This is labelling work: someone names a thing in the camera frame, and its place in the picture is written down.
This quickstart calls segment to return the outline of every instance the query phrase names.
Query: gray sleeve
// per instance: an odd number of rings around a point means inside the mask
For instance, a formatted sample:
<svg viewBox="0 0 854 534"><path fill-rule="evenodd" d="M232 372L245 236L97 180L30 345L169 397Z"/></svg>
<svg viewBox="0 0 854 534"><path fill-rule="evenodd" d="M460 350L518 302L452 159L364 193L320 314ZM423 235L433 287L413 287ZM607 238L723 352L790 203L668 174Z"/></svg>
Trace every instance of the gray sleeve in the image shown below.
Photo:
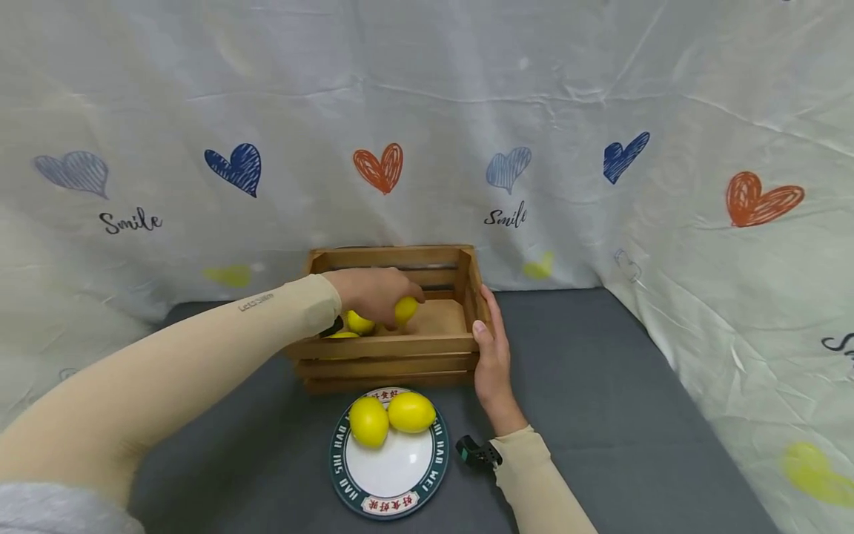
<svg viewBox="0 0 854 534"><path fill-rule="evenodd" d="M125 510L92 491L0 484L0 534L144 534Z"/></svg>

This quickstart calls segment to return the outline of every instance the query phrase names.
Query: gray tablecloth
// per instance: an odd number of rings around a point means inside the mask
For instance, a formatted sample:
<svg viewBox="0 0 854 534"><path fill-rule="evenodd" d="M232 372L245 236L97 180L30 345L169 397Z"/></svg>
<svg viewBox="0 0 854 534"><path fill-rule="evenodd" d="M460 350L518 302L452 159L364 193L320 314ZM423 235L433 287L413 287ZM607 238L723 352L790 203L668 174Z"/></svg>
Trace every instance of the gray tablecloth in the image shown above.
<svg viewBox="0 0 854 534"><path fill-rule="evenodd" d="M600 534L778 532L643 327L610 293L502 293L499 302L518 400ZM177 306L164 326L217 304ZM453 441L492 437L473 390L424 393ZM308 397L290 362L273 358L149 456L132 513L149 534L516 531L494 478L456 456L433 499L410 517L378 523L347 510L326 455L353 398Z"/></svg>

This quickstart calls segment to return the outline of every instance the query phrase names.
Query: hand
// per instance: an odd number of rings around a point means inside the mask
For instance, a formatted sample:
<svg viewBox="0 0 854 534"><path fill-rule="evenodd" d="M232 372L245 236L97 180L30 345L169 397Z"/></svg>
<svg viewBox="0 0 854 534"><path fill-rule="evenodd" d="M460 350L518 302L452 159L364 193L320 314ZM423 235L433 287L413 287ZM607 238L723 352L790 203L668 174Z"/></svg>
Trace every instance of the hand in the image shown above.
<svg viewBox="0 0 854 534"><path fill-rule="evenodd" d="M472 325L475 341L480 346L480 361L475 368L475 392L495 435L500 437L522 430L528 426L528 421L516 403L510 384L510 344L504 332L501 310L486 285L481 286L481 295L492 315L495 334L480 320Z"/></svg>
<svg viewBox="0 0 854 534"><path fill-rule="evenodd" d="M343 310L352 309L365 319L396 328L395 305L404 296L424 303L424 291L394 267L342 269L323 273L341 297Z"/></svg>

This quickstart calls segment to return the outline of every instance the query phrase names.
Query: beige arm sleeve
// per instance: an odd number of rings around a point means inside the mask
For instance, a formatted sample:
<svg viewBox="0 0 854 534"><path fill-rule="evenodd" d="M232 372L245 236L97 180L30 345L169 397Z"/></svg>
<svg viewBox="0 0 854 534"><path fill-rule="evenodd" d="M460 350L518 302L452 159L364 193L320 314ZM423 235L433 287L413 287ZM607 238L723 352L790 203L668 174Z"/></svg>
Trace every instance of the beige arm sleeve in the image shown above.
<svg viewBox="0 0 854 534"><path fill-rule="evenodd" d="M56 386L0 434L0 482L84 487L125 506L151 447L340 313L332 284L311 275L125 347Z"/></svg>
<svg viewBox="0 0 854 534"><path fill-rule="evenodd" d="M495 481L513 508L519 534L596 534L540 434L528 426L491 443L503 458Z"/></svg>

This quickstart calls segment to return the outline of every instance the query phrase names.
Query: plate rim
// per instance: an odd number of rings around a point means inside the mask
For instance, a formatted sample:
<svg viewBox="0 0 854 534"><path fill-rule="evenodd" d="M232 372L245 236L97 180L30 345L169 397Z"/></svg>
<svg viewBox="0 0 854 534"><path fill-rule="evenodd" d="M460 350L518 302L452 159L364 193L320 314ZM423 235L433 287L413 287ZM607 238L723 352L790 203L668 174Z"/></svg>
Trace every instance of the plate rim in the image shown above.
<svg viewBox="0 0 854 534"><path fill-rule="evenodd" d="M393 513L391 515L372 514L372 513L366 512L365 510L362 509L361 504L362 504L362 502L364 502L364 499L362 501L360 501L358 506L357 506L352 500L345 498L343 492L341 492L338 489L338 486L339 486L338 482L339 481L338 481L337 477L340 475L336 475L336 473L335 473L335 464L334 464L335 452L334 452L334 448L335 448L335 442L336 442L336 435L338 434L337 429L342 424L342 422L345 420L345 418L347 417L347 414L349 414L350 407L353 406L354 402L358 401L360 398L362 398L364 396L371 396L373 393L377 393L379 391L384 391L384 390L412 391L414 393L419 393L419 395L421 395L421 393L419 391L413 390L411 388L406 388L406 387L402 387L402 386L384 386L384 387L380 387L380 388L374 388L374 389L369 390L369 391L363 393L362 395L354 398L353 401L351 401L351 403L349 403L347 405L347 408L343 411L343 413L338 417L338 419L336 421L336 424L335 424L336 429L332 432L332 438L329 442L329 453L328 453L328 461L327 461L328 471L330 474L330 481L332 482L332 490L335 491L335 494L338 496L338 499L341 500L341 502L344 504L345 508L348 508L350 511L357 513L361 517L364 517L366 519L371 519L374 521L392 521L395 519L403 519L406 516L409 516L409 515L417 512L418 510L420 510L425 504L427 504L427 502L433 497L433 495L436 494L436 492L439 490L439 486L442 485L442 481L445 479L445 474L447 473L447 470L448 470L448 462L449 462L449 458L450 458L449 454L446 453L445 454L445 460L442 462L442 469L439 472L439 476L436 478L436 483L435 483L435 486L433 487L433 489L423 499L419 499L418 502L415 504L415 506L413 506L412 508L410 508L404 512ZM445 444L446 444L445 449L447 450L447 444L450 443L450 435L448 433L447 424L445 422L445 418L442 417L442 413L439 411L439 408L436 408L435 404L433 405L433 408L436 409L436 420L439 422L439 426L445 435L445 438L446 438L445 439ZM351 432L351 429L350 429L350 426L348 423L347 431L344 433L344 439L343 439L344 448L346 448L346 446L347 446L347 441L348 441L350 432ZM433 435L433 444L434 444L433 445L433 455L430 457L430 466L434 466L435 461L436 461L436 456L437 456L436 451L439 448L436 445L437 444L436 431L434 430L433 425L430 426L430 433ZM358 486L355 483L353 478L350 476L350 471L349 471L349 468L347 467L346 454L345 454L344 449L342 449L342 467L343 467L344 472L346 474L347 480L349 480L350 483L353 484L353 486L359 492L366 494L366 497L376 497L377 499L381 499L381 500L389 499L389 497L377 497L377 496L371 495L370 493L368 493L366 490L364 490L363 488L361 488L360 486ZM429 473L430 473L430 469L427 470L427 473L424 476L426 477ZM424 478L421 478L412 488L410 488L409 491L414 491L416 488L418 488L418 485L421 484L421 482L423 480L424 480Z"/></svg>

